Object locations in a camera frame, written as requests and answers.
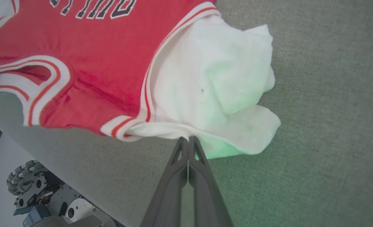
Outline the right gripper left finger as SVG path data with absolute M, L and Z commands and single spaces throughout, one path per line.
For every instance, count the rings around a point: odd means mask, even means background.
M 179 138 L 145 212 L 142 227 L 179 227 L 182 188 L 187 183 L 188 141 Z

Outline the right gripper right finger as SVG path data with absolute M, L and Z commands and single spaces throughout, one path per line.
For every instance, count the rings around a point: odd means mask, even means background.
M 189 138 L 188 164 L 188 181 L 195 196 L 195 227 L 232 227 L 218 184 L 196 136 Z

